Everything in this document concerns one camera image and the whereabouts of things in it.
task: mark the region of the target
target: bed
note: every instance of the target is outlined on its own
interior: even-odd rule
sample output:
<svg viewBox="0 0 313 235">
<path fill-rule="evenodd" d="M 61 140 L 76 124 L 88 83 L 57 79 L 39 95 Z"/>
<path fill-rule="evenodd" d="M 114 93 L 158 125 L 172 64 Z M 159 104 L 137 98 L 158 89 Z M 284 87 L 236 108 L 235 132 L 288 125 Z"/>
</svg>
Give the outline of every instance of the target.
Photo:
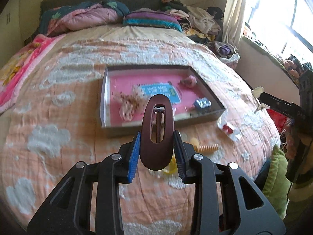
<svg viewBox="0 0 313 235">
<path fill-rule="evenodd" d="M 140 7 L 144 2 L 136 1 Z M 44 9 L 64 5 L 49 0 L 42 8 L 46 4 Z M 201 144 L 219 144 L 208 156 L 213 162 L 236 162 L 254 180 L 273 146 L 280 145 L 267 112 L 255 113 L 248 85 L 206 46 L 179 31 L 114 24 L 68 33 L 42 57 L 23 82 L 15 105 L 0 116 L 0 196 L 15 223 L 26 228 L 77 161 L 100 162 L 132 140 L 108 138 L 97 113 L 106 66 L 126 64 L 190 65 L 204 79 L 225 107 L 222 116 L 243 135 L 235 143 L 215 122 L 179 128 L 185 142 L 195 137 Z M 151 171 L 139 161 L 133 182 L 120 185 L 120 199 L 125 234 L 189 234 L 194 186 L 185 186 L 177 173 Z M 219 207 L 222 213 L 221 197 Z"/>
</svg>

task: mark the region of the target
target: curtain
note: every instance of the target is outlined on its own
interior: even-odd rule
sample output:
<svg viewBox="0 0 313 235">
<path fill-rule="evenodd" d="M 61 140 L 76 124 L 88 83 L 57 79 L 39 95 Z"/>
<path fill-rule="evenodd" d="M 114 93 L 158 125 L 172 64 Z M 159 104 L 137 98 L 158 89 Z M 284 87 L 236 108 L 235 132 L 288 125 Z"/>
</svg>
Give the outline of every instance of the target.
<svg viewBox="0 0 313 235">
<path fill-rule="evenodd" d="M 227 0 L 224 12 L 223 42 L 239 47 L 244 28 L 246 0 Z"/>
</svg>

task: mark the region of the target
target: green pillow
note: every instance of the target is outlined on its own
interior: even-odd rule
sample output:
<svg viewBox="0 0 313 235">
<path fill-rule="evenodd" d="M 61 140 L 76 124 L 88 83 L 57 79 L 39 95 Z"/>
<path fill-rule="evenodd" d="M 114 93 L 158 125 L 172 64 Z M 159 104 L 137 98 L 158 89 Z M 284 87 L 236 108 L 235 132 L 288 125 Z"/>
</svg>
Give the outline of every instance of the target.
<svg viewBox="0 0 313 235">
<path fill-rule="evenodd" d="M 284 218 L 287 207 L 287 194 L 290 181 L 286 178 L 287 159 L 277 145 L 273 147 L 269 174 L 267 176 L 263 194 L 267 197 L 281 219 Z"/>
</svg>

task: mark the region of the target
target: window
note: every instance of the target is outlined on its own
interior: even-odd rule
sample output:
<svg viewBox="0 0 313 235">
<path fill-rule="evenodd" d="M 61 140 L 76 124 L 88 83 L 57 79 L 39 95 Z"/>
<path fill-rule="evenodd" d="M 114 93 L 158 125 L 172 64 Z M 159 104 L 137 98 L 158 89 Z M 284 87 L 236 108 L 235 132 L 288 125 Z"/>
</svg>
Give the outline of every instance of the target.
<svg viewBox="0 0 313 235">
<path fill-rule="evenodd" d="M 313 63 L 313 13 L 305 0 L 246 0 L 245 22 L 271 51 Z"/>
</svg>

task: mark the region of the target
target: orange coil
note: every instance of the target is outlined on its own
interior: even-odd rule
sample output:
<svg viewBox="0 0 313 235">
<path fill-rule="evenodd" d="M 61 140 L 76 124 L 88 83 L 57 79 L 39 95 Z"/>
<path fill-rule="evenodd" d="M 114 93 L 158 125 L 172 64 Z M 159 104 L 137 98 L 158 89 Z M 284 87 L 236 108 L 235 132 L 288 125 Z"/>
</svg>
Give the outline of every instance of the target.
<svg viewBox="0 0 313 235">
<path fill-rule="evenodd" d="M 195 151 L 198 153 L 213 153 L 219 149 L 218 144 L 195 146 Z"/>
</svg>

